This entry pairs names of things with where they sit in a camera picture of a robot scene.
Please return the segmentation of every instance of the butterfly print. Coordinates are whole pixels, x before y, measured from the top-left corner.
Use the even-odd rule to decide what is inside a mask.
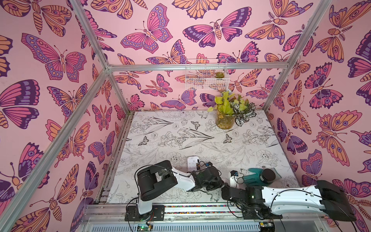
[[[305,88],[314,89],[311,94],[315,94],[314,97],[309,101],[310,106],[313,109],[319,109],[322,106],[328,109],[334,105],[334,103],[339,103],[343,98],[343,95],[338,91],[332,89],[324,89],[325,84],[330,80],[325,82],[327,76],[330,74],[332,63],[325,63],[323,66],[316,67],[314,74],[310,75],[305,81]]]
[[[35,1],[31,4],[31,1],[24,0],[14,0],[14,1],[0,1],[0,5],[3,9],[11,15],[17,17],[25,17],[31,9],[34,10],[33,21],[38,31],[41,35],[43,29],[43,19],[40,14],[43,15],[46,24],[52,30],[52,32],[58,36],[64,36],[66,34],[66,29],[63,27],[71,19],[71,11],[63,6],[49,5],[49,6],[39,6],[40,1]]]
[[[94,142],[89,145],[88,152],[93,155],[93,157],[98,157],[98,162],[101,164],[104,161],[105,155],[110,156],[112,154],[112,144],[114,143],[115,132],[112,131],[106,141]]]
[[[232,138],[229,137],[228,134],[226,134],[226,139],[223,141],[223,143],[231,143],[232,142]]]
[[[285,19],[280,18],[288,18],[300,15],[304,13],[306,10],[308,10],[313,5],[313,3],[310,3],[305,7],[301,8],[298,7],[298,4],[295,1],[291,1],[289,3],[289,0],[270,0],[270,5],[272,7],[273,13],[277,16],[277,18],[275,18],[275,16],[271,12],[268,12],[268,16],[270,19],[264,21],[262,24],[268,24],[271,22],[273,23],[264,25],[253,31],[250,31],[245,35],[246,38],[250,39],[264,39],[265,37],[267,37],[268,39],[277,38],[280,40],[279,44],[282,45],[285,40],[285,33],[277,25],[285,25],[287,24],[287,21]]]
[[[68,175],[66,176],[65,180],[63,181],[62,186],[56,198],[54,198],[55,196],[55,193],[54,193],[53,197],[50,198],[49,201],[44,201],[44,200],[38,201],[38,202],[50,203],[50,205],[46,208],[39,209],[35,212],[32,212],[18,219],[15,225],[13,226],[11,232],[46,231],[49,225],[51,211],[53,211],[53,216],[55,219],[57,219],[58,221],[62,221],[62,210],[60,206],[58,205],[58,203],[65,205],[65,204],[71,203],[75,199],[77,192],[78,192],[78,187],[76,186],[78,173],[79,173],[79,165],[76,164],[75,166],[72,167],[72,169],[69,171]]]
[[[178,97],[178,99],[173,98],[173,100],[164,101],[160,105],[162,107],[167,108],[175,108],[177,110],[184,110],[187,105],[194,105],[196,104],[196,100],[194,99],[196,97],[196,90],[194,88],[188,89],[184,91],[181,97]]]
[[[265,54],[264,58],[265,58],[266,62],[287,62],[290,58],[290,53],[284,55],[283,57],[280,54],[278,54],[278,55],[280,56],[280,58],[278,58],[278,56],[276,56],[273,53],[267,53],[267,54]]]
[[[182,10],[187,9],[190,18],[203,18],[208,10],[217,10],[222,0],[175,0],[172,5]]]
[[[356,76],[364,75],[361,78],[361,82],[369,81],[371,80],[371,55],[369,50],[371,49],[371,31],[368,32],[365,37],[361,40],[357,50],[356,54],[359,56],[362,56],[366,58],[367,60],[358,58],[358,57],[352,57],[348,61],[348,67],[350,67],[350,71],[348,74],[348,77],[353,78]],[[366,83],[364,86],[362,86],[359,90],[357,90],[357,95],[364,97],[365,103],[368,105],[371,105],[371,82]]]
[[[287,102],[289,105],[291,105],[294,108],[291,108],[287,111],[288,114],[294,114],[291,119],[291,126],[295,129],[299,127],[300,130],[304,131],[307,134],[312,133],[312,129],[309,126],[308,121],[304,118],[304,116],[299,112],[302,111],[301,104],[300,103],[300,97],[301,97],[301,90],[302,90],[302,83],[301,80],[298,81],[298,83],[295,86],[295,89],[292,91],[292,94],[290,93]]]
[[[167,23],[169,22],[169,19],[166,16],[166,10],[166,6],[162,5],[161,3],[157,4],[157,6],[151,10],[148,16],[148,29],[144,28],[144,33],[135,32],[125,36],[121,41],[121,45],[124,48],[133,48],[134,50],[143,48],[152,54],[157,51],[157,40],[165,43],[173,37],[166,28]]]
[[[126,117],[126,113],[125,113],[124,109],[121,106],[117,105],[117,104],[115,105],[115,111],[117,112],[117,118],[119,120],[121,120],[121,119],[123,119],[123,118]]]
[[[79,89],[76,91],[76,94],[72,94],[70,91],[69,91],[70,94],[68,94],[63,90],[52,86],[49,86],[47,89],[49,90],[49,93],[52,95],[55,103],[58,106],[61,106],[66,122],[68,118],[71,116],[72,112],[76,109],[77,105],[80,104],[82,98],[87,93],[88,85],[87,84],[81,85]]]
[[[330,153],[337,162],[349,166],[347,153],[336,138],[339,138],[338,134],[346,134],[339,133],[338,131],[344,130],[353,125],[362,116],[362,113],[359,113],[356,110],[352,112],[347,110],[346,112],[334,114],[334,116],[331,116],[330,114],[326,114],[322,117],[317,114],[317,116],[319,117],[319,126],[322,128],[322,131],[318,133],[317,139],[312,142],[317,141],[322,148],[327,149],[327,152]]]
[[[148,10],[145,2],[143,0],[132,0],[138,6],[145,8]],[[133,6],[130,0],[118,0],[118,1],[107,1],[107,0],[93,0],[91,3],[91,7],[95,10],[100,10],[103,12],[110,12],[115,13],[117,12],[117,17],[121,19],[130,19],[133,15]]]
[[[225,54],[225,53],[218,53],[218,56],[216,57],[218,59],[218,63],[248,63],[248,62],[257,62],[257,56],[260,52],[259,48],[256,47],[256,43],[251,41],[246,45],[244,50],[241,53],[240,57],[240,51],[238,51],[238,56],[235,55],[234,52],[232,54],[235,56],[235,58],[231,55]],[[229,69],[228,73],[232,74],[236,70],[235,69]]]
[[[128,101],[128,99],[126,100],[128,102],[129,110],[138,110],[139,108],[145,106],[144,102],[139,99],[138,94],[132,95],[130,101]]]
[[[2,77],[8,76],[7,73],[10,70],[10,63],[2,55],[9,53],[9,50],[13,47],[13,40],[0,35],[0,46],[0,77]]]
[[[275,83],[276,83],[275,75],[269,76],[265,82],[265,87],[261,86],[260,88],[262,89],[247,92],[246,96],[252,96],[253,98],[257,99],[265,99],[268,97],[268,94],[272,90]]]
[[[287,150],[293,155],[295,155],[296,152],[301,153],[308,149],[308,146],[303,140],[301,140],[299,137],[291,135],[292,132],[287,129],[285,123],[280,118],[277,118],[277,130],[277,135],[281,143],[285,141],[285,143],[287,143]]]
[[[305,175],[302,175],[302,184],[304,186],[316,185],[318,180],[316,175],[322,168],[322,152],[315,149],[312,154],[308,155],[308,159],[300,159],[300,166],[305,172]]]
[[[290,165],[292,167],[292,170],[294,170],[294,172],[296,172],[296,170],[298,169],[298,164],[296,163],[296,161],[295,161],[295,163],[293,163],[292,161],[290,161]]]
[[[38,117],[39,111],[32,107],[18,105],[37,105],[39,95],[40,87],[35,80],[19,81],[6,88],[0,94],[0,107],[4,107],[0,111],[0,126],[8,128],[9,118],[19,128],[26,129],[31,119]]]
[[[199,46],[204,48],[206,46],[215,46],[215,36],[220,40],[223,34],[224,38],[231,42],[236,36],[242,34],[242,30],[235,27],[244,27],[246,22],[249,20],[251,15],[251,7],[244,7],[230,13],[223,21],[218,24],[218,20],[214,23],[214,26],[210,25],[195,25],[190,26],[183,30],[183,34],[186,38],[193,42],[199,42]]]
[[[282,98],[284,98],[285,94],[283,94],[283,92],[285,92],[288,86],[289,86],[289,80],[287,80],[286,82],[282,84],[280,90],[278,91],[278,94],[273,99],[273,104],[277,106],[281,110],[281,112],[285,110],[285,104],[283,103]]]
[[[168,92],[173,91],[173,89],[169,87],[170,83],[165,81],[164,77],[161,74],[157,74],[157,84],[156,82],[152,80],[151,82],[153,85],[146,85],[146,86],[152,89],[144,89],[140,91],[142,94],[151,94],[154,97],[158,95],[160,95],[160,97],[166,97],[166,94]]]
[[[93,195],[93,189],[98,187],[98,178],[99,178],[99,172],[96,172],[96,167],[93,162],[89,162],[88,166],[86,167],[86,172],[85,172],[85,191],[84,189],[82,190],[82,201],[80,202],[79,206],[76,209],[76,213],[73,216],[72,219],[72,224],[70,228],[70,232],[76,231],[76,229],[79,227],[81,223],[81,219],[84,215],[84,211],[86,208],[86,205],[90,205],[93,203],[93,198],[90,196]]]
[[[344,183],[341,180],[332,180],[334,185],[339,186],[344,190],[347,194],[348,201],[351,203],[351,208],[357,221],[355,222],[357,228],[361,232],[368,232],[367,224],[363,219],[361,213],[366,217],[369,218],[370,215],[362,206],[370,206],[371,202],[369,200],[357,200],[355,197],[367,197],[371,195],[371,183],[364,181],[361,183],[357,183],[351,179],[344,179]]]
[[[58,53],[52,46],[36,36],[22,33],[22,43],[33,53],[33,57],[45,64],[50,80],[61,80],[63,73],[73,82],[79,82],[79,71],[84,69],[86,57],[80,52]]]
[[[341,40],[345,40],[344,34],[352,28],[348,26],[353,23],[355,20],[362,17],[371,9],[371,1],[362,1],[354,4],[349,10],[348,8],[343,8],[339,12],[334,12],[334,5],[331,6],[329,11],[329,20],[332,25],[336,28],[329,29],[327,32],[333,36],[328,37],[323,40],[320,40],[316,45],[314,45],[311,52],[314,52],[317,48],[321,50],[322,53],[327,52],[328,58],[331,60],[337,61],[339,63],[344,61],[344,52],[343,47],[341,46],[340,40],[337,38],[337,35]]]
[[[141,145],[147,145],[147,142],[149,142],[149,141],[150,141],[150,140],[147,139],[147,136],[144,136],[143,141],[141,141],[141,142],[138,144],[138,146],[141,146]]]
[[[135,65],[134,61],[129,57],[126,57],[122,54],[117,54],[118,58],[120,59],[123,65]],[[134,79],[139,78],[138,74],[147,74],[151,71],[125,71],[120,72],[122,75],[115,76],[115,79],[118,83],[126,83],[128,85],[136,85],[138,89],[141,89],[140,83]]]
[[[242,87],[241,85],[243,86],[246,86],[246,87],[252,87],[254,85],[256,85],[257,83],[257,77],[259,76],[259,74],[261,73],[262,69],[254,69],[253,71],[249,72],[246,76],[244,76],[240,81],[238,81],[238,79],[240,78],[240,76],[242,74],[244,74],[244,72],[238,77],[238,79],[236,81],[234,81],[232,84],[229,83],[228,84],[228,88],[233,91],[234,90],[234,87],[236,87],[236,89],[242,93]]]

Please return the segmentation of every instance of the white wire basket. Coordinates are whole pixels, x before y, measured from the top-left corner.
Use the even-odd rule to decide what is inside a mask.
[[[187,59],[192,62],[187,62],[185,65],[185,87],[186,89],[202,89],[202,90],[219,90],[224,91],[228,89],[229,84],[229,73],[226,63],[214,63],[212,67],[210,64],[203,64],[200,61],[205,59]],[[215,78],[215,74],[218,72],[224,73],[223,78]]]

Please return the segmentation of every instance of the glass vase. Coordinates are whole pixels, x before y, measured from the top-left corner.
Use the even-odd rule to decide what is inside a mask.
[[[223,114],[217,110],[215,123],[220,129],[230,129],[234,124],[234,116]]]

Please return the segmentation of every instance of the butterfly wallpaper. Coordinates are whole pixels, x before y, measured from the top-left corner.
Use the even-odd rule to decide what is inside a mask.
[[[303,50],[306,55],[296,61],[268,114],[274,116],[270,122],[299,182],[308,186],[327,180],[343,188],[357,229],[369,232],[371,32],[364,25],[371,19],[371,1],[332,4],[311,39],[313,46]],[[308,149],[299,153],[294,146],[293,153],[290,140]],[[339,226],[353,231],[349,223]]]

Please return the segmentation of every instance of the floral tablecloth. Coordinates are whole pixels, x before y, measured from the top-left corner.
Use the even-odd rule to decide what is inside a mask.
[[[126,203],[137,197],[134,172],[146,164],[170,160],[178,170],[188,171],[187,157],[212,162],[229,183],[230,171],[251,174],[251,167],[272,168],[282,176],[270,187],[299,187],[288,160],[264,111],[244,123],[222,130],[215,125],[215,113],[207,111],[136,112],[121,154],[107,203]],[[207,193],[172,188],[156,203],[224,202],[221,190]]]

